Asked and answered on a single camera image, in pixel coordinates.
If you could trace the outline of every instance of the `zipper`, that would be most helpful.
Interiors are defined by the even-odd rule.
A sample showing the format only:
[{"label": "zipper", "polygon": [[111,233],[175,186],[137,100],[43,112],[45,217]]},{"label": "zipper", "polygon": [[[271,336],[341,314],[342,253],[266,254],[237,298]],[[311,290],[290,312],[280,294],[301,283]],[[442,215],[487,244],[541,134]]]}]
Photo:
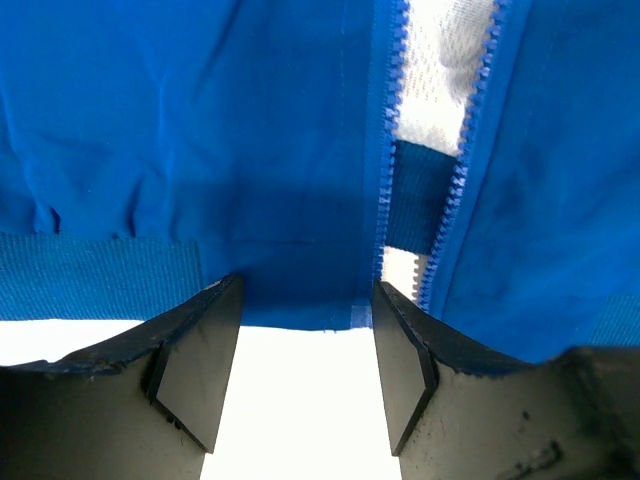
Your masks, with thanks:
[{"label": "zipper", "polygon": [[478,69],[473,82],[473,92],[468,99],[465,117],[460,129],[458,148],[460,153],[456,158],[449,194],[446,199],[444,212],[436,238],[431,247],[427,268],[422,276],[420,285],[419,306],[426,312],[431,312],[433,285],[436,272],[442,262],[444,252],[452,237],[452,230],[456,224],[460,205],[467,186],[467,177],[472,160],[473,146],[478,138],[478,123],[482,116],[487,97],[487,85],[492,74],[494,54],[498,48],[503,25],[507,17],[512,0],[494,0],[494,10],[491,14],[490,26],[487,28],[486,40],[482,43],[483,52],[480,54]]},{"label": "zipper", "polygon": [[374,279],[382,275],[384,246],[389,225],[391,189],[393,183],[393,163],[396,151],[396,135],[400,112],[400,91],[402,89],[402,67],[406,50],[407,24],[409,23],[409,1],[397,0],[391,12],[391,45],[387,65],[387,78],[383,106],[382,160],[380,164],[380,192],[376,219],[374,245]]}]

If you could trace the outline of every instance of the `zipper teeth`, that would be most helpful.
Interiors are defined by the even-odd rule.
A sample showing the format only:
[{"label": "zipper teeth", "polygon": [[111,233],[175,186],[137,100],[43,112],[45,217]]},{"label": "zipper teeth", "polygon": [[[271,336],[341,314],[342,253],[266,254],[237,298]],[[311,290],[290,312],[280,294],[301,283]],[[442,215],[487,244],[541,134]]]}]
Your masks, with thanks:
[{"label": "zipper teeth", "polygon": [[431,307],[431,297],[433,294],[433,280],[442,259],[442,255],[451,236],[451,230],[455,224],[460,203],[464,194],[464,189],[469,173],[471,161],[471,146],[474,143],[480,112],[486,100],[487,81],[491,73],[493,56],[498,45],[498,37],[505,21],[507,10],[511,0],[494,0],[494,10],[491,13],[490,25],[486,30],[485,40],[482,42],[483,52],[479,57],[479,67],[472,84],[474,92],[469,96],[465,111],[462,128],[460,129],[460,140],[458,149],[460,153],[456,158],[451,186],[446,199],[444,212],[440,220],[440,226],[436,238],[429,254],[429,263],[424,272],[422,285],[420,286],[420,307],[429,311]]},{"label": "zipper teeth", "polygon": [[413,262],[413,291],[411,300],[416,305],[420,301],[420,286],[422,285],[422,279],[424,278],[424,272],[426,271],[429,263],[429,257],[421,253],[416,254]]},{"label": "zipper teeth", "polygon": [[389,211],[391,209],[391,188],[393,183],[393,164],[396,152],[396,135],[398,116],[400,112],[400,91],[402,90],[402,67],[406,50],[407,24],[409,23],[408,0],[397,0],[392,20],[392,45],[387,74],[387,88],[384,100],[384,133],[383,151],[380,165],[380,194],[378,196],[378,217],[375,233],[375,260],[373,272],[375,278],[382,275],[384,245],[389,225]]}]

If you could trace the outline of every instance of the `white surface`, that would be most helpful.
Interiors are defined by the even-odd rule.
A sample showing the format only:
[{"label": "white surface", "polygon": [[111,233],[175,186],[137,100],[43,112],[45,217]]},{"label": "white surface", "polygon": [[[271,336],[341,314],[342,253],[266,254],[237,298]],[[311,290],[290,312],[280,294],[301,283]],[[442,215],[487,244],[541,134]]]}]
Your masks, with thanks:
[{"label": "white surface", "polygon": [[397,136],[458,152],[493,0],[412,0]]},{"label": "white surface", "polygon": [[[137,322],[0,322],[0,365],[55,361]],[[371,330],[243,327],[204,480],[400,480]]]}]

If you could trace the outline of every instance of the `blue jacket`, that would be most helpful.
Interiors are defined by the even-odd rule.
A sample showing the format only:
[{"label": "blue jacket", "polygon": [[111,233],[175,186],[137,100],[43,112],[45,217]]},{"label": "blue jacket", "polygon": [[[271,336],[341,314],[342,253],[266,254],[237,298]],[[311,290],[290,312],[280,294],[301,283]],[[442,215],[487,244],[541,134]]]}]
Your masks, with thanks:
[{"label": "blue jacket", "polygon": [[493,348],[640,341],[640,3],[496,0],[457,158],[394,137],[407,8],[0,6],[0,318],[241,272],[247,324],[363,326],[387,243]]}]

